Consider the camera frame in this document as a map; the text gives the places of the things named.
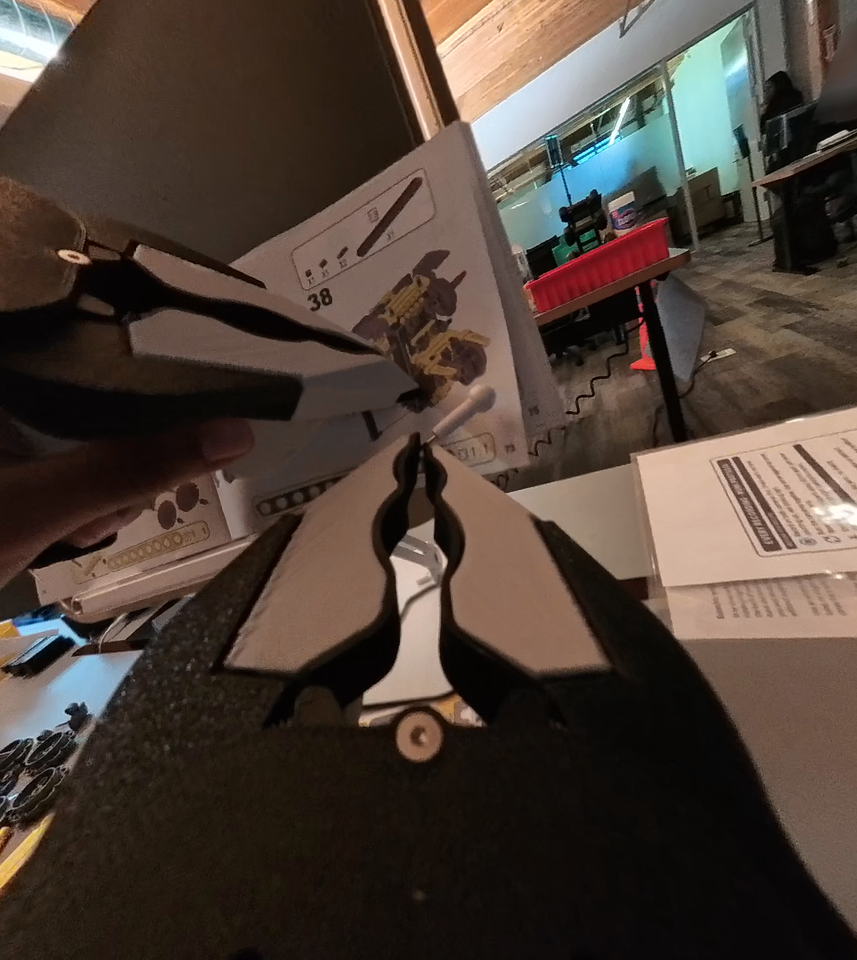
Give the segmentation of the black battery pack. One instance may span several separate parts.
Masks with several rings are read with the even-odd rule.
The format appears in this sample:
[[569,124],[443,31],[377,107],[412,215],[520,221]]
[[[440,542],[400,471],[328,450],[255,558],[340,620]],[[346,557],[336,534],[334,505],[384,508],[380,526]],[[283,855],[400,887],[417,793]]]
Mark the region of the black battery pack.
[[20,654],[0,666],[0,671],[14,678],[30,678],[42,673],[63,655],[74,652],[75,641],[65,635],[52,633],[34,641]]

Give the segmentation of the red plastic bin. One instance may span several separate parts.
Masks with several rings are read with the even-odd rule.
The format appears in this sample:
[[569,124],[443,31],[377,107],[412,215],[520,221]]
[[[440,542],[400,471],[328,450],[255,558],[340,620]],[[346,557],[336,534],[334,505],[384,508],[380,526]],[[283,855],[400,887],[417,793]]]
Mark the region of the red plastic bin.
[[669,258],[671,239],[668,217],[646,222],[531,280],[525,289],[535,311],[548,312]]

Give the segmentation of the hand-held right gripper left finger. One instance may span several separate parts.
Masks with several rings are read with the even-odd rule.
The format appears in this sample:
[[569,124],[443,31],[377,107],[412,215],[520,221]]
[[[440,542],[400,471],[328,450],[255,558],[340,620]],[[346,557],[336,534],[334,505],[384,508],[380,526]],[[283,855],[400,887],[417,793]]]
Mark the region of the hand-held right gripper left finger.
[[280,682],[275,710],[309,688],[343,709],[386,678],[401,646],[391,561],[410,528],[422,454],[397,439],[306,507],[222,665]]

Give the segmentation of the orange traffic cone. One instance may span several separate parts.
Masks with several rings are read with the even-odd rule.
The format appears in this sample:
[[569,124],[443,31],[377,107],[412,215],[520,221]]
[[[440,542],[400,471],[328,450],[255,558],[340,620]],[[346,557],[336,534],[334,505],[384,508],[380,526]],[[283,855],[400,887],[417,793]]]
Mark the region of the orange traffic cone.
[[639,355],[638,358],[629,365],[629,369],[637,373],[655,373],[657,371],[657,365],[651,351],[650,332],[646,320],[646,314],[644,312],[643,300],[641,293],[639,292],[637,292],[637,300],[639,310],[637,331]]

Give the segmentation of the cardboard box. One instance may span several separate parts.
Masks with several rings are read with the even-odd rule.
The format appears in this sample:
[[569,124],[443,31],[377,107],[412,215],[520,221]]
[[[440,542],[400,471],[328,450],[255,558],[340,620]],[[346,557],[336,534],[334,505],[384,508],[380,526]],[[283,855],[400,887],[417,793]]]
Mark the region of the cardboard box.
[[744,222],[741,193],[723,193],[718,167],[687,178],[694,225],[699,235]]

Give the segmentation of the instruction booklet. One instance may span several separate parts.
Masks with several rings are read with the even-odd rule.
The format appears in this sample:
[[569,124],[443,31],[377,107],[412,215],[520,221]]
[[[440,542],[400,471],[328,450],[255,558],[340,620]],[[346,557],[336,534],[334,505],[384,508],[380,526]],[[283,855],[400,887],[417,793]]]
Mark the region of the instruction booklet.
[[[483,475],[526,467],[565,413],[470,127],[456,123],[346,197],[251,250],[234,266],[272,294],[373,344],[419,386],[377,412],[255,421],[255,446],[180,502],[204,522],[192,546],[232,537],[219,514],[218,474],[253,477],[252,494],[350,472],[399,438],[436,434]],[[170,529],[153,506],[109,546],[32,571],[42,604],[63,603],[123,561],[101,552]]]

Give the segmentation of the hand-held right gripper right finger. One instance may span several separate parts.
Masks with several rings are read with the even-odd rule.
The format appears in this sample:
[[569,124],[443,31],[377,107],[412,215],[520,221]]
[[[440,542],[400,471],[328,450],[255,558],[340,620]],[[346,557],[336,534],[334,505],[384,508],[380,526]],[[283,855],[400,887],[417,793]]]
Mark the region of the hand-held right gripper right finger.
[[425,446],[425,489],[446,567],[440,589],[440,664],[486,724],[515,698],[550,719],[564,711],[553,685],[612,672],[538,519],[454,455]]

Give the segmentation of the white metal book stand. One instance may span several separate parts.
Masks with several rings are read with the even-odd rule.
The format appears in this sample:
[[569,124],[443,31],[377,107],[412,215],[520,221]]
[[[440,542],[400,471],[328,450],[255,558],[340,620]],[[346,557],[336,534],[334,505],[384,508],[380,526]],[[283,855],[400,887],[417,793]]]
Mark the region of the white metal book stand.
[[[173,520],[172,527],[109,553],[101,552],[100,559],[119,560],[123,566],[106,582],[90,580],[62,601],[65,622],[71,629],[80,637],[88,631],[88,639],[73,654],[143,650],[188,598],[212,581],[257,535],[281,517],[301,513],[346,475],[343,470],[255,496],[253,477],[219,473],[207,486],[214,490],[217,511],[231,538],[219,535],[199,541],[184,556],[174,550],[176,540],[185,542],[189,535],[201,534],[205,523],[198,519],[183,524],[187,516],[177,510],[180,502],[189,502],[189,493],[202,491],[204,485],[184,484],[166,494],[158,500],[156,513],[166,522]],[[438,591],[445,569],[442,553],[429,532],[407,533],[391,561],[397,578],[401,661],[387,679],[364,695],[363,703],[371,709],[420,697],[445,698],[451,692],[435,651],[440,622]],[[422,674],[428,692],[421,695]]]

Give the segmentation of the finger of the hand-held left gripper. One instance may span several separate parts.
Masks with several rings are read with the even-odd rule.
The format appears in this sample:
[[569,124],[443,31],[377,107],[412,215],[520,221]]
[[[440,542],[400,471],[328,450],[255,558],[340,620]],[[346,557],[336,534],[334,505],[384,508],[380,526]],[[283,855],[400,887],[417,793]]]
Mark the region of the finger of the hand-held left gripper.
[[166,294],[162,306],[132,320],[134,354],[378,353],[320,313],[257,283],[151,246],[137,246],[132,258],[152,279],[190,300],[179,306]]
[[297,422],[378,412],[419,393],[411,376],[372,342],[316,314],[304,311],[303,317],[315,319],[310,331],[333,334],[361,351],[315,341],[286,342],[175,309],[134,320],[128,337],[136,355],[297,378],[302,385]]

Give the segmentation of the wooden-top desk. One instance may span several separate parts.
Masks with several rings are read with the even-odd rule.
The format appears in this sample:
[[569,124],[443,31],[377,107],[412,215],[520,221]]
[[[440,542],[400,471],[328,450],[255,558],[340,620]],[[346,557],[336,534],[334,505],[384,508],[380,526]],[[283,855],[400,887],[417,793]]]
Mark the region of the wooden-top desk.
[[802,272],[857,249],[857,128],[752,178],[769,208],[779,268]]

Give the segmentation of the white leaning board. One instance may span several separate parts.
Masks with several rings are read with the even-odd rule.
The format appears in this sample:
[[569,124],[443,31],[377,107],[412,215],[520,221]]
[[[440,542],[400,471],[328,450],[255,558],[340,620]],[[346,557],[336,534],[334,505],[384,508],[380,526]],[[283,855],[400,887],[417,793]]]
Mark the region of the white leaning board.
[[675,272],[656,284],[654,300],[675,380],[688,389],[699,361],[708,302]]

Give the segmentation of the person's left hand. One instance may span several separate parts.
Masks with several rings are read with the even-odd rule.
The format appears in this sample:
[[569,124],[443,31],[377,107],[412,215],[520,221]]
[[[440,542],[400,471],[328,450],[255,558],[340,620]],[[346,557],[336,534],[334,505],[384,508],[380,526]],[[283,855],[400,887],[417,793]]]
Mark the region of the person's left hand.
[[52,546],[102,543],[159,494],[232,464],[254,442],[247,421],[218,419],[42,454],[0,413],[0,590]]

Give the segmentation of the printed sheet in clear holder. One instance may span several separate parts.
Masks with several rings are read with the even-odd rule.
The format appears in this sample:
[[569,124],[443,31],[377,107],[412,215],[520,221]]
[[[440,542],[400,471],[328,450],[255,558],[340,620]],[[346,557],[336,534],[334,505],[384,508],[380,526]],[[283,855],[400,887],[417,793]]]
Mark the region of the printed sheet in clear holder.
[[857,640],[857,406],[638,454],[684,642]]

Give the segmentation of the pile of loose brick parts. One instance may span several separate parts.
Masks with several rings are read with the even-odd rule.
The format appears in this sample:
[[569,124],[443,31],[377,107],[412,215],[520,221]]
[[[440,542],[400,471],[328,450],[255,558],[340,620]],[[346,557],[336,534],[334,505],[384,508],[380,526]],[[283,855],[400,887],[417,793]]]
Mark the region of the pile of loose brick parts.
[[71,702],[64,715],[62,723],[0,749],[0,864],[50,814],[95,719],[86,702]]

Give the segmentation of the wooden-top table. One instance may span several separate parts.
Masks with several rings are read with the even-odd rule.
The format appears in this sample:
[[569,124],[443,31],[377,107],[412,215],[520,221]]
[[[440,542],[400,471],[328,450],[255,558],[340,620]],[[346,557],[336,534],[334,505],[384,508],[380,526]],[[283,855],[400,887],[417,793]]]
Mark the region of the wooden-top table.
[[683,413],[681,397],[676,383],[675,367],[668,348],[665,324],[656,302],[653,285],[666,280],[672,272],[690,264],[693,257],[690,248],[670,247],[668,256],[662,260],[628,273],[613,283],[607,284],[588,294],[582,294],[560,306],[551,308],[534,318],[546,353],[552,355],[550,345],[561,344],[564,339],[562,330],[572,323],[581,323],[583,313],[593,312],[599,318],[590,318],[589,335],[599,330],[614,330],[617,321],[627,319],[627,306],[611,307],[607,303],[633,292],[637,296],[638,316],[646,324],[651,354],[655,363],[662,393],[662,406],[674,443],[683,443],[690,438],[690,431]]

